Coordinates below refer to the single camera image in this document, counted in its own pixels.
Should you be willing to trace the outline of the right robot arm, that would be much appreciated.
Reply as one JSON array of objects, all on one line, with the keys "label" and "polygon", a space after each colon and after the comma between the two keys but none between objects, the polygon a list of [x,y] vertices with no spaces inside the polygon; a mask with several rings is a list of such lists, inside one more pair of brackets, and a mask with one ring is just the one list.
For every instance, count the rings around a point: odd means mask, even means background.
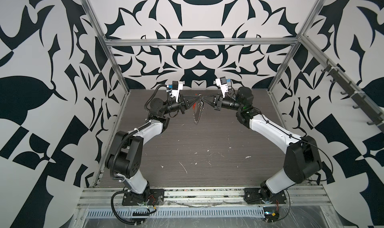
[{"label": "right robot arm", "polygon": [[286,189],[309,180],[312,175],[322,170],[322,150],[318,148],[316,141],[310,136],[301,137],[291,133],[267,119],[260,109],[253,106],[254,96],[251,89],[241,87],[232,96],[225,92],[203,96],[202,101],[217,111],[236,111],[240,124],[261,134],[285,154],[283,168],[261,183],[258,198],[246,199],[246,202],[270,203]]}]

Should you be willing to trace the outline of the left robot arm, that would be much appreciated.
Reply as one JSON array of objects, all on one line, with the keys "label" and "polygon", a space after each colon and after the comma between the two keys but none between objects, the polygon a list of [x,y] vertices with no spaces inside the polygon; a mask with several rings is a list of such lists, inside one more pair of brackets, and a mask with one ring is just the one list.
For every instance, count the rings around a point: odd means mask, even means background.
[{"label": "left robot arm", "polygon": [[170,118],[166,117],[167,114],[184,113],[199,100],[198,95],[179,95],[169,101],[150,98],[145,104],[148,112],[146,122],[130,132],[119,131],[114,136],[105,159],[111,179],[123,183],[136,195],[148,193],[149,182],[140,171],[144,145],[168,128]]}]

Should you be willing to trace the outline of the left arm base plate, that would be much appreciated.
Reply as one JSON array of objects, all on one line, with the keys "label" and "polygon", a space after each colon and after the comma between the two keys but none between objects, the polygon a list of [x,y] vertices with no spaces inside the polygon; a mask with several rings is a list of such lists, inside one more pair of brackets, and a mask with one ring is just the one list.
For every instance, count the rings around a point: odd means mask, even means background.
[{"label": "left arm base plate", "polygon": [[164,189],[150,189],[146,188],[142,194],[134,192],[125,192],[123,196],[123,206],[156,206],[164,202],[165,190]]}]

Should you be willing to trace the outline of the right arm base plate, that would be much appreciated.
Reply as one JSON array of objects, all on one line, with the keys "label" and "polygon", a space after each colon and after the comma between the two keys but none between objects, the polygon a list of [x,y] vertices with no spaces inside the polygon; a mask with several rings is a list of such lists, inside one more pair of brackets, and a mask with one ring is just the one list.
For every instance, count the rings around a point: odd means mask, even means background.
[{"label": "right arm base plate", "polygon": [[244,201],[247,204],[285,204],[287,196],[284,191],[277,194],[262,188],[244,188]]}]

